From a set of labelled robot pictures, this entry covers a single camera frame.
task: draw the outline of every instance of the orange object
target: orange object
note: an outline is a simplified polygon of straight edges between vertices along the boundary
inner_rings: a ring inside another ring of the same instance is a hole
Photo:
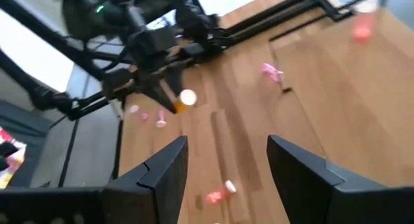
[[[206,202],[209,204],[220,203],[236,193],[236,191],[234,184],[231,181],[226,181],[222,188],[207,195]]]

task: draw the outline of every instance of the pink toy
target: pink toy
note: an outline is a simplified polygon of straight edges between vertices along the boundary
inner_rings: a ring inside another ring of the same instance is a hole
[[[157,121],[157,127],[158,128],[163,128],[165,127],[167,124],[167,122],[165,121],[165,116],[164,116],[164,111],[160,110],[158,112],[158,121]]]
[[[148,114],[141,111],[140,107],[138,105],[132,105],[129,108],[129,112],[133,115],[136,115],[138,118],[141,118],[141,120],[143,121],[147,121],[148,120]]]
[[[283,80],[283,72],[275,69],[275,67],[267,63],[263,64],[262,71],[276,82],[281,82]]]

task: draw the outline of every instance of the wood plank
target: wood plank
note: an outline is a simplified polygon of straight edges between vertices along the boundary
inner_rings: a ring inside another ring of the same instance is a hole
[[[414,177],[408,173],[414,168],[413,60],[402,50],[414,38],[412,32],[388,30],[390,23],[402,29],[394,17],[381,18],[366,44],[352,38],[350,19],[277,54],[327,157],[385,185],[401,186]]]

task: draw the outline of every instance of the window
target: window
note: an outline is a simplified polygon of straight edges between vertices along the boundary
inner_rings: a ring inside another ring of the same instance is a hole
[[[74,63],[1,9],[0,47],[26,73],[66,91]]]

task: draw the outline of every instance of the white cap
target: white cap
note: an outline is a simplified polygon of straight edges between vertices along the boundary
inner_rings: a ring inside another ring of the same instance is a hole
[[[359,13],[372,13],[378,10],[379,3],[377,0],[362,1],[354,6]]]
[[[139,109],[140,109],[140,107],[139,107],[138,105],[132,105],[132,106],[129,108],[129,112],[130,112],[130,113],[136,113]]]
[[[194,91],[190,89],[185,89],[181,91],[180,93],[180,100],[183,104],[187,106],[191,106],[191,105],[194,105],[195,102],[197,101],[197,95],[195,94]]]
[[[237,189],[235,189],[235,186],[234,186],[234,184],[233,184],[233,182],[231,182],[231,181],[226,181],[225,183],[224,183],[224,185],[226,185],[226,188],[231,192],[231,193],[235,193],[235,192],[237,192]]]

